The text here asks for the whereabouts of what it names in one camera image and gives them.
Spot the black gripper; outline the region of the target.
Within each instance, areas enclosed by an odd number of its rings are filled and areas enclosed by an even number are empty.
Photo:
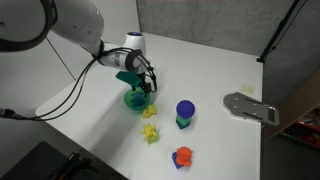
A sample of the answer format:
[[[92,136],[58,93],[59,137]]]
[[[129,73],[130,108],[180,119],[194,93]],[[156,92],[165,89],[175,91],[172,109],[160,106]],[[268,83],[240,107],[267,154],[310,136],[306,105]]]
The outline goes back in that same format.
[[[156,90],[156,76],[154,74],[148,75],[147,73],[140,73],[138,77],[141,80],[139,87],[145,92],[146,95],[149,95],[151,91]],[[131,88],[133,92],[137,90],[137,88],[134,86]]]

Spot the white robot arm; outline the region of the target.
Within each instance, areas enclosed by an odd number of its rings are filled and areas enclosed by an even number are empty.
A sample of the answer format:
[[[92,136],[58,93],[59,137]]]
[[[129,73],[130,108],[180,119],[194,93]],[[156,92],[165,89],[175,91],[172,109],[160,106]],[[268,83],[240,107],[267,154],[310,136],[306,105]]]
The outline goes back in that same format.
[[[0,25],[1,52],[29,50],[53,32],[101,65],[132,73],[127,80],[132,88],[147,94],[157,91],[144,35],[128,32],[121,46],[103,41],[104,18],[91,0],[0,0]]]

